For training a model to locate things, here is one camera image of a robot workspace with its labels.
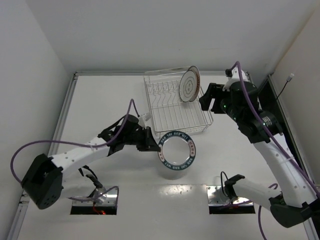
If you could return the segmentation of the white plate with green rings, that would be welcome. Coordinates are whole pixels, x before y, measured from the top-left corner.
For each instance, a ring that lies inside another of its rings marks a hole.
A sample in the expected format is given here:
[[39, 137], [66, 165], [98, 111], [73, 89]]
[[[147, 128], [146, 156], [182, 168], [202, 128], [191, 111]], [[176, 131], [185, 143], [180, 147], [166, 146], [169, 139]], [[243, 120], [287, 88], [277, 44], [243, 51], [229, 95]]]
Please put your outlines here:
[[186, 71], [179, 84], [179, 97], [183, 102], [189, 102], [196, 90], [196, 76], [192, 71]]

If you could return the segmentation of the plate with teal lettered rim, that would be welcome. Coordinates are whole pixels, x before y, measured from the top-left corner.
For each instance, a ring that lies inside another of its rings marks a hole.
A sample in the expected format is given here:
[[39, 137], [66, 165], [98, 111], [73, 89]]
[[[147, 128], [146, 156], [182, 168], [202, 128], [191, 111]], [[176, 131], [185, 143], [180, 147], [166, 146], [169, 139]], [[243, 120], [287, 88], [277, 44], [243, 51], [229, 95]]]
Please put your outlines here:
[[185, 132], [167, 132], [158, 142], [158, 158], [171, 171], [185, 171], [196, 158], [196, 144]]

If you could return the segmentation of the white plate with orange sunburst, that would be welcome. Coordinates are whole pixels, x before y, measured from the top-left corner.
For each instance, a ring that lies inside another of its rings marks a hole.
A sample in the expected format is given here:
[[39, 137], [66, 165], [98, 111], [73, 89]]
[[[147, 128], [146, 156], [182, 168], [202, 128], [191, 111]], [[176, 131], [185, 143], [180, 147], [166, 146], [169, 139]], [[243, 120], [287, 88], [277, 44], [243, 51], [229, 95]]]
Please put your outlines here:
[[195, 74], [195, 79], [196, 79], [196, 88], [195, 88], [195, 92], [192, 96], [192, 98], [190, 99], [189, 102], [193, 102], [196, 100], [198, 94], [199, 94], [199, 90], [200, 90], [200, 86], [201, 86], [201, 75], [200, 75], [200, 71], [199, 69], [195, 66], [192, 65], [188, 68], [188, 71], [192, 71]]

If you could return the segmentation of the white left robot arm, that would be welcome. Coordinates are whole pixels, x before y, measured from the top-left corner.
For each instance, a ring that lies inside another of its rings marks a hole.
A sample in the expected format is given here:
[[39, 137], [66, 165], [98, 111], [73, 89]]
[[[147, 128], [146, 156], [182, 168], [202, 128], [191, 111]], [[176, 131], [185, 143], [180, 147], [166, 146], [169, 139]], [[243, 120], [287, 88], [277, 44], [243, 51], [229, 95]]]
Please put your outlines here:
[[[49, 208], [60, 197], [78, 202], [98, 203], [108, 190], [96, 175], [89, 171], [88, 165], [121, 151], [126, 145], [135, 146], [140, 152], [161, 150], [151, 128], [144, 125], [143, 119], [127, 114], [88, 143], [76, 143], [74, 149], [60, 154], [38, 155], [23, 177], [21, 186], [40, 210]], [[77, 196], [70, 192], [76, 186], [69, 184], [67, 178], [81, 169], [89, 171], [86, 178], [93, 183], [95, 189], [85, 190]]]

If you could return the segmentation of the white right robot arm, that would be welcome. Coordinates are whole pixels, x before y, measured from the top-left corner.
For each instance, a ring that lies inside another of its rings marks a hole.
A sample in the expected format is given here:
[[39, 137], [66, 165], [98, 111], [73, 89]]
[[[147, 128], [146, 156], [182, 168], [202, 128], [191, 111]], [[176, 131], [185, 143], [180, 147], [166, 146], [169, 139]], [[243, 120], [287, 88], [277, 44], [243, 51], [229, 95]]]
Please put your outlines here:
[[210, 83], [199, 103], [203, 111], [226, 114], [237, 124], [280, 186], [280, 190], [272, 190], [237, 174], [224, 182], [222, 194], [230, 200], [242, 197], [259, 204], [285, 228], [320, 214], [320, 198], [291, 155], [277, 118], [259, 108], [254, 84], [236, 81], [225, 90], [222, 84]]

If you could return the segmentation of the aluminium table frame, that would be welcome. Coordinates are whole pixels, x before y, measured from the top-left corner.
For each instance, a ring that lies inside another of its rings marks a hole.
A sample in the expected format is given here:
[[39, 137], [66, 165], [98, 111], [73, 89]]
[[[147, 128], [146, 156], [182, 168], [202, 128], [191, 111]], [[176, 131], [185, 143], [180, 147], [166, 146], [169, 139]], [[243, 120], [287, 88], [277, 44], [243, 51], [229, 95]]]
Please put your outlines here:
[[[152, 127], [143, 73], [132, 75], [77, 74], [65, 97], [54, 144], [47, 156], [86, 144], [125, 115], [142, 118]], [[210, 83], [226, 84], [224, 74], [200, 76], [204, 93]], [[94, 190], [86, 177], [95, 174], [103, 187], [118, 186], [117, 206], [77, 205], [61, 196], [52, 206], [38, 209], [29, 200], [19, 231], [21, 240], [259, 240], [258, 215], [239, 208], [209, 206], [207, 186], [222, 187], [243, 175], [272, 190], [280, 186], [264, 157], [227, 114], [212, 115], [204, 131], [188, 134], [196, 156], [183, 171], [166, 168], [158, 152], [121, 151], [88, 164], [67, 177], [79, 196]], [[270, 240], [316, 240], [310, 219], [286, 228], [264, 208], [262, 222]]]

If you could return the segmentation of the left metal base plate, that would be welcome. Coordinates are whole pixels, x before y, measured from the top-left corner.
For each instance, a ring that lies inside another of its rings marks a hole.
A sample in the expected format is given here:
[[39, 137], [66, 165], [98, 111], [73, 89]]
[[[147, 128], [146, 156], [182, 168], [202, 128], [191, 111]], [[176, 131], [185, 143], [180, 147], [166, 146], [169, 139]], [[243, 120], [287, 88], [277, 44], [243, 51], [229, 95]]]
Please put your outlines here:
[[116, 207], [118, 205], [119, 187], [102, 187], [96, 188], [89, 197], [74, 196], [69, 199], [72, 200], [73, 204], [84, 206], [95, 204], [98, 207]]

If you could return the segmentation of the metal base plate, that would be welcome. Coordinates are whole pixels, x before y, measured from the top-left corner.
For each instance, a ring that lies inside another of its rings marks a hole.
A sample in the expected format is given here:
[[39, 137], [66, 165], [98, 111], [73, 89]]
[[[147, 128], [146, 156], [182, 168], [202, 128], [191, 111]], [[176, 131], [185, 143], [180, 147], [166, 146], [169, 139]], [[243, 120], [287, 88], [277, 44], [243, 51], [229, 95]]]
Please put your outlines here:
[[74, 196], [69, 199], [72, 200], [73, 204], [84, 206], [95, 204], [98, 207], [116, 207], [118, 205], [119, 187], [102, 187], [96, 188], [89, 197]]
[[210, 207], [253, 207], [252, 201], [244, 197], [229, 199], [222, 193], [220, 185], [208, 185], [207, 188], [208, 205]]

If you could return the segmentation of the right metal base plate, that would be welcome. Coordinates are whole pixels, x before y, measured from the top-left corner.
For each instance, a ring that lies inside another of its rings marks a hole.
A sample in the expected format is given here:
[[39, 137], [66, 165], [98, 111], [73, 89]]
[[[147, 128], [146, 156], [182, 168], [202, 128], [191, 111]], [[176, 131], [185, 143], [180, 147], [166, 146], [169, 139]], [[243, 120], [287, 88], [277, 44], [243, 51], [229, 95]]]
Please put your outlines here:
[[207, 188], [208, 205], [210, 207], [253, 207], [252, 201], [244, 197], [229, 199], [222, 193], [220, 185], [208, 185]]

